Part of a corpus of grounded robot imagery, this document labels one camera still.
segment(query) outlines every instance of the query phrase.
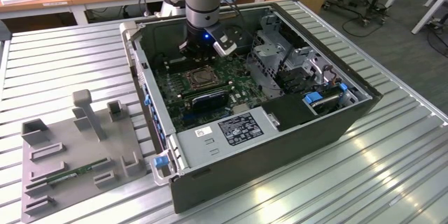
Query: chip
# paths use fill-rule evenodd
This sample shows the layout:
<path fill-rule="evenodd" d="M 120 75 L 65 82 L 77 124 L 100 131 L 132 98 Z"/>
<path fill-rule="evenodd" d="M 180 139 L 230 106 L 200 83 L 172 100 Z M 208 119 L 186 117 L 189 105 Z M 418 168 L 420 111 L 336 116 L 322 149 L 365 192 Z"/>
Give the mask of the chip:
<path fill-rule="evenodd" d="M 217 77 L 209 66 L 186 72 L 186 79 L 193 89 L 217 84 Z"/>

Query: gray floor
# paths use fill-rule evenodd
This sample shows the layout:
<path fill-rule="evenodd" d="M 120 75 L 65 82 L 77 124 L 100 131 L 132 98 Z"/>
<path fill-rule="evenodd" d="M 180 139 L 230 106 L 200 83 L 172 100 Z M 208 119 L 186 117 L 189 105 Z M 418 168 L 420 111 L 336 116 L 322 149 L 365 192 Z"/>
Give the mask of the gray floor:
<path fill-rule="evenodd" d="M 341 25 L 356 14 L 332 6 L 321 10 L 322 19 L 353 41 L 353 43 L 384 65 L 384 67 L 448 114 L 448 58 L 442 57 L 426 42 L 428 30 L 417 35 L 410 30 L 428 8 L 426 0 L 396 0 L 389 8 L 390 18 L 382 27 L 366 38 L 357 38 L 344 32 Z M 434 17 L 441 17 L 448 9 L 441 7 Z M 346 30 L 357 35 L 366 34 L 377 24 L 362 28 L 356 22 L 346 24 Z M 448 41 L 448 32 L 441 37 Z M 444 50 L 444 46 L 430 37 L 430 43 Z"/>

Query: metal bracket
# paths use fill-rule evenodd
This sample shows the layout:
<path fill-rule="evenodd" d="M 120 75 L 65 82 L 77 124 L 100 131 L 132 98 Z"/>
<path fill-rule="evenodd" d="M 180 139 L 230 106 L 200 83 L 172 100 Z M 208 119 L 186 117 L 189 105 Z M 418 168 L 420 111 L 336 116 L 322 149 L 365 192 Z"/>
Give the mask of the metal bracket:
<path fill-rule="evenodd" d="M 121 35 L 121 41 L 122 41 L 122 46 L 124 46 L 124 51 L 125 51 L 125 56 L 128 59 L 129 67 L 133 66 L 133 63 L 132 63 L 130 51 L 128 48 L 128 42 L 129 42 L 132 35 L 137 31 L 138 31 L 138 28 L 137 28 L 134 21 L 128 21 L 120 24 L 120 35 Z"/>
<path fill-rule="evenodd" d="M 156 168 L 156 158 L 162 157 L 162 156 L 168 156 L 169 151 L 170 151 L 169 149 L 164 150 L 160 154 L 154 155 L 149 160 L 152 175 L 154 177 L 154 182 L 158 186 L 166 185 L 169 183 L 169 179 L 173 178 L 174 176 L 177 176 L 177 174 L 172 174 L 172 175 L 164 177 L 158 173 L 158 169 Z"/>

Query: metal rail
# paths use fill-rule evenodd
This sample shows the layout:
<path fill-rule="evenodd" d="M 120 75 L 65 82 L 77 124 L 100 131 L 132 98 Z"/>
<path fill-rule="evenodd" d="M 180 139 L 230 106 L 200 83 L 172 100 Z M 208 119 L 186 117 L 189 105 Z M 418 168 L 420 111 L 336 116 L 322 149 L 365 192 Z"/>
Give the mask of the metal rail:
<path fill-rule="evenodd" d="M 36 223 L 446 221 L 446 116 L 300 3 L 277 3 L 384 94 L 372 112 L 337 142 L 180 215 L 148 174 Z M 154 154 L 117 30 L 106 22 L 13 34 L 5 43 L 1 223 L 20 222 L 20 122 L 72 117 L 73 90 L 90 89 L 96 110 L 117 98 L 129 106 L 144 156 Z"/>

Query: barcode sticker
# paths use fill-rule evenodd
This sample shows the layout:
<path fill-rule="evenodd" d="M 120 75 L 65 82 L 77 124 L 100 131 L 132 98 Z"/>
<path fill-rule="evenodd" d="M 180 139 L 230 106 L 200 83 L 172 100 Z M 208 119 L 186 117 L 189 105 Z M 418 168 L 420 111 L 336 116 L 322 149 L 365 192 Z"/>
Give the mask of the barcode sticker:
<path fill-rule="evenodd" d="M 42 3 L 44 6 L 52 6 L 52 5 L 66 5 L 68 2 L 53 2 L 53 3 Z"/>
<path fill-rule="evenodd" d="M 210 134 L 210 132 L 212 132 L 212 128 L 209 126 L 198 130 L 194 130 L 197 137 L 205 136 L 206 134 Z"/>

